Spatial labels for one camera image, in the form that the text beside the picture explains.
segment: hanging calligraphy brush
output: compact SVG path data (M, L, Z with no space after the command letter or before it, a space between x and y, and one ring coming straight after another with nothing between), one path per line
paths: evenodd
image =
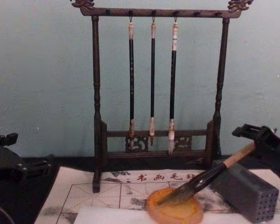
M153 23L151 24L151 97L150 97L150 144L154 143L154 45L155 45L155 29L156 25L154 22L155 17L153 16Z
M134 137L135 137L135 126L134 126L134 52L133 52L133 36L134 36L134 25L132 23L133 11L129 11L130 24L129 24L129 49L130 49L130 128L129 128L129 139L130 139L130 150L133 149Z
M171 56L171 84L170 84L170 122L169 122L169 155L174 150L174 92L175 92L175 65L176 65L176 47L177 47L177 12L175 13L175 22L173 24L172 37L172 56Z

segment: calligraphy brush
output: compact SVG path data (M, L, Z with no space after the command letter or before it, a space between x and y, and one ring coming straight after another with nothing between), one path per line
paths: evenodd
M130 139L130 150L133 149L134 137L135 137L135 126L134 126L134 51L133 51L133 36L134 36L134 25L132 23L132 17L130 16L129 24L129 49L130 49L130 128L129 128L129 139Z
M176 22L173 24L173 37L172 37L172 56L171 56L171 84L170 84L170 122L169 122L169 155L174 150L174 92L175 92L175 66L176 66L176 47L177 47L177 29Z
M155 29L154 22L151 24L151 97L150 97L150 144L154 143L154 46L155 46Z
M249 145L245 146L242 150L240 150L236 154L229 157L220 165L200 173L199 175L191 179L189 182L176 188L171 194L167 195L166 197L158 201L157 204L162 205L163 203L171 203L173 205L178 205L189 200L194 194L207 187L221 173L223 173L226 169L231 167L233 164L235 164L236 162L238 162L239 160L247 156L254 149L255 149L255 145L252 142Z

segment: red chinese characters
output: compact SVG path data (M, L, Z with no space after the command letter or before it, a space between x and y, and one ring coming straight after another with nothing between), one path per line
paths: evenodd
M141 182L142 182L142 181L145 181L145 180L147 179L145 176L147 176L147 175L146 175L146 174L144 174L144 175L141 174L140 176L138 176L137 181L138 181L138 180L141 180Z
M164 176L158 174L158 175L155 176L154 181L157 181L157 180L164 180L164 178L165 178Z
M187 179L189 179L189 180L191 180L191 179L193 179L193 177L195 176L195 174L187 174Z
M176 173L172 174L170 178L175 180L182 180L182 178L178 178Z

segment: carved wooden panel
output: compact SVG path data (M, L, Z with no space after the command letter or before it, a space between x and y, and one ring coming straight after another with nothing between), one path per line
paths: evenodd
M175 137L174 151L190 151L192 149L192 136Z
M126 137L126 152L127 153L138 153L148 151L148 137L137 136L134 138L133 149L130 149L130 139Z

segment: wooden post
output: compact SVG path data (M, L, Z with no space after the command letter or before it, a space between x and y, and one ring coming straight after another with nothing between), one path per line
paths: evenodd
M92 53L93 53L93 87L94 87L94 156L95 171L92 180L94 193L100 191L100 179L102 174L102 143L101 143L101 114L100 114L100 69L99 69L99 39L98 16L92 16Z
M211 120L207 124L207 135L205 141L205 165L210 168L212 163L212 142L213 142L213 135L214 135L214 121Z
M227 51L227 39L228 39L228 26L229 18L223 18L223 29L220 49L220 59L217 77L217 94L216 94L216 107L213 116L214 120L214 135L213 135L213 155L212 158L221 155L220 147L220 127L221 127L221 101L222 101L222 89L225 73L226 51Z
M108 137L107 137L107 124L102 121L101 123L101 137L102 137L102 167L108 164Z

